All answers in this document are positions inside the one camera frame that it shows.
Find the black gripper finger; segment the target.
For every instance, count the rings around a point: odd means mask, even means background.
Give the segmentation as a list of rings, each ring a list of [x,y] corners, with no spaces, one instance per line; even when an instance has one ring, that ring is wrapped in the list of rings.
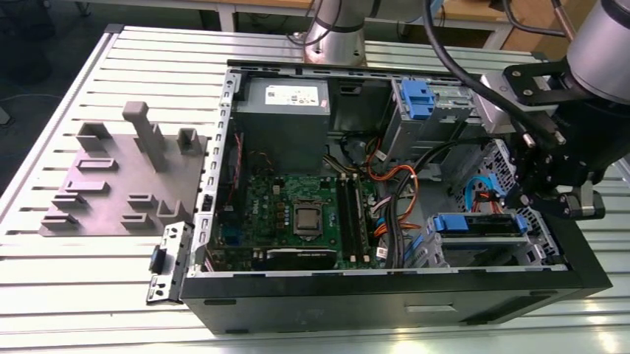
[[[604,217],[604,203],[594,186],[604,170],[592,170],[572,157],[546,157],[538,164],[532,207],[556,218],[575,221]]]
[[[548,142],[528,146],[518,141],[510,146],[508,161],[515,167],[514,185],[504,202],[511,208],[530,207],[536,211],[552,210],[552,184],[550,166],[552,144]]]

